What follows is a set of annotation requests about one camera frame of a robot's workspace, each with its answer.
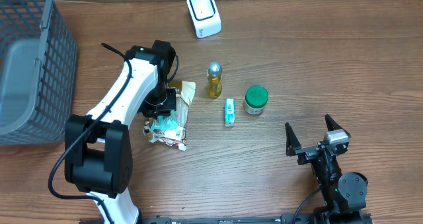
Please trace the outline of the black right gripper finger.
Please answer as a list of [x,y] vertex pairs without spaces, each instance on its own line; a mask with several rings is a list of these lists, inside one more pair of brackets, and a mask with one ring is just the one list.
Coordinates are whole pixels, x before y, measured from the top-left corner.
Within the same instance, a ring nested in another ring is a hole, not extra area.
[[286,130],[286,155],[289,157],[298,155],[298,151],[301,149],[301,144],[290,126],[289,122],[285,123]]
[[326,138],[351,138],[350,133],[337,124],[329,114],[325,115],[325,122],[328,129],[325,135]]

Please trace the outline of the brown Pantree pouch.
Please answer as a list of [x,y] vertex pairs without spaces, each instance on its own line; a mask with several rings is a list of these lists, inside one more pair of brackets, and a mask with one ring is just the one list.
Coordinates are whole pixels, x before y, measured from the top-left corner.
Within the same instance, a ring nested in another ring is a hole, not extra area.
[[196,83],[190,81],[171,81],[168,88],[176,91],[176,121],[184,127],[188,120],[189,107],[194,100]]

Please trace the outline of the brown white wrapper packet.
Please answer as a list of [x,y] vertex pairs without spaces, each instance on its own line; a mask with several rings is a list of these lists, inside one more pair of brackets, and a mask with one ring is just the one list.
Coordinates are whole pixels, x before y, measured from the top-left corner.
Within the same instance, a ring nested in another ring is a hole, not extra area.
[[186,128],[178,126],[174,130],[156,130],[154,126],[154,121],[156,119],[149,119],[144,123],[143,134],[148,138],[149,142],[155,143],[160,142],[174,147],[180,151],[185,151],[187,148],[186,145]]

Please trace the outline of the green lid white jar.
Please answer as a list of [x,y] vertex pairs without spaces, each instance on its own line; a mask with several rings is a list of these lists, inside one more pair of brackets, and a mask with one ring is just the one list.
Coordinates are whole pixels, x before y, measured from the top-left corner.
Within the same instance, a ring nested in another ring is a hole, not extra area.
[[261,85],[251,86],[246,94],[244,109],[251,115],[259,115],[263,112],[268,102],[268,91]]

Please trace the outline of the clear bottle with silver cap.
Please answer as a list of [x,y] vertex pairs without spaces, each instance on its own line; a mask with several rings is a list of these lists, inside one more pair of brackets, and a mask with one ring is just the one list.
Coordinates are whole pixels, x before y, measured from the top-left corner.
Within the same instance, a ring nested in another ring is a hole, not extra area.
[[222,72],[222,67],[218,62],[213,61],[210,63],[207,72],[208,85],[206,89],[209,97],[218,98],[220,96]]

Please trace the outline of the small green tissue packet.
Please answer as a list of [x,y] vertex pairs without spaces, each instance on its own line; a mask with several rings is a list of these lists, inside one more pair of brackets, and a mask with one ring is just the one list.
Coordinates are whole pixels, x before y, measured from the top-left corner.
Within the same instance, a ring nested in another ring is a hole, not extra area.
[[225,127],[233,127],[235,123],[235,100],[227,98],[224,106]]

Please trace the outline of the light green snack packet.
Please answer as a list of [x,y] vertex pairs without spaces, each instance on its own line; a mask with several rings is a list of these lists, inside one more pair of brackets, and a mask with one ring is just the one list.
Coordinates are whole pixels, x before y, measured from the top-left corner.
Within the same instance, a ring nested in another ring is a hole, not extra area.
[[176,116],[158,116],[154,121],[156,130],[174,130],[178,127]]

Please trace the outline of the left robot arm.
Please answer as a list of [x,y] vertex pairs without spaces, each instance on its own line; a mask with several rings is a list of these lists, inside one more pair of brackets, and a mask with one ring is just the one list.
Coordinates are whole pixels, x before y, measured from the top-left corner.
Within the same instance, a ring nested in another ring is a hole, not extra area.
[[134,117],[170,116],[176,92],[168,88],[178,56],[170,43],[132,46],[121,54],[122,72],[106,96],[86,115],[72,115],[65,125],[64,177],[92,200],[101,223],[141,223],[128,184],[133,172],[129,128]]

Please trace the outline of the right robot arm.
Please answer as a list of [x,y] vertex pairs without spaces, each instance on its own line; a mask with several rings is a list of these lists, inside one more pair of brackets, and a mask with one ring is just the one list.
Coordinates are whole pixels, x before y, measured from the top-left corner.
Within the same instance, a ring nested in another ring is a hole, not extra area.
[[[325,115],[328,131],[316,146],[302,148],[293,128],[285,123],[286,155],[296,156],[299,165],[310,164],[319,187],[305,198],[293,215],[281,216],[283,223],[357,223],[367,224],[373,220],[362,209],[366,207],[367,178],[359,172],[342,173],[337,156],[348,150],[351,135],[338,125],[330,115]],[[304,205],[321,193],[324,206],[313,213],[300,215]]]

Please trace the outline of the grey plastic mesh basket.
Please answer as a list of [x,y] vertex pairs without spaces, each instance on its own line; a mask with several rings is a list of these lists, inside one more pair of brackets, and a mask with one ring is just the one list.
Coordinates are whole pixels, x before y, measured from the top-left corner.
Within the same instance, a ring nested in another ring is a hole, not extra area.
[[54,0],[1,0],[2,145],[63,141],[77,61]]

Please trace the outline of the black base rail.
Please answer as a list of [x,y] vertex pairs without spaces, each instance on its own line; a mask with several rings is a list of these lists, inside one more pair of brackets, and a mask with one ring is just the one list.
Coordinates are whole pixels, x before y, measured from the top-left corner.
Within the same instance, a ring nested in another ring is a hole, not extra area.
[[[295,223],[298,224],[312,224],[312,223],[323,223],[313,220],[311,214],[299,214],[296,217]],[[373,220],[370,214],[363,214],[363,221],[339,221],[336,220],[332,223],[364,223],[373,224]],[[293,223],[293,214],[283,214],[280,217],[245,217],[245,218],[215,218],[215,219],[171,219],[169,217],[154,217],[154,218],[143,218],[138,223],[143,224],[290,224]],[[105,223],[102,219],[91,219],[91,220],[80,220],[79,224],[100,224]]]

